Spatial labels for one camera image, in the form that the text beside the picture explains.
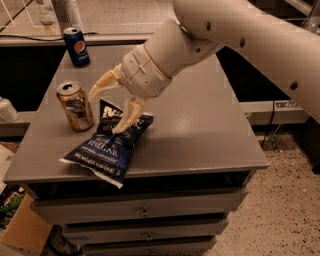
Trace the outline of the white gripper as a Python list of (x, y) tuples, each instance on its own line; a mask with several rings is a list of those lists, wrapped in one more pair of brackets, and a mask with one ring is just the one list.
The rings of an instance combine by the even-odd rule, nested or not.
[(88, 93), (88, 99), (94, 102), (105, 91), (122, 86), (135, 95), (125, 100), (122, 118), (112, 129), (113, 134), (119, 134), (132, 126), (143, 114), (150, 102), (147, 98), (160, 96), (171, 81), (172, 79), (154, 64), (145, 47), (138, 45), (123, 57), (121, 64), (104, 73), (96, 81)]

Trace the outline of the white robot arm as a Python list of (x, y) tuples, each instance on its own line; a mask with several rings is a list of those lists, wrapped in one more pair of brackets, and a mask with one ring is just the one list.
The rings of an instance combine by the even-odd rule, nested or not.
[(127, 130), (160, 96), (174, 76), (227, 46), (245, 58), (280, 90), (320, 121), (320, 36), (266, 14), (248, 0), (174, 0), (167, 20), (89, 92), (124, 87), (125, 101), (114, 134)]

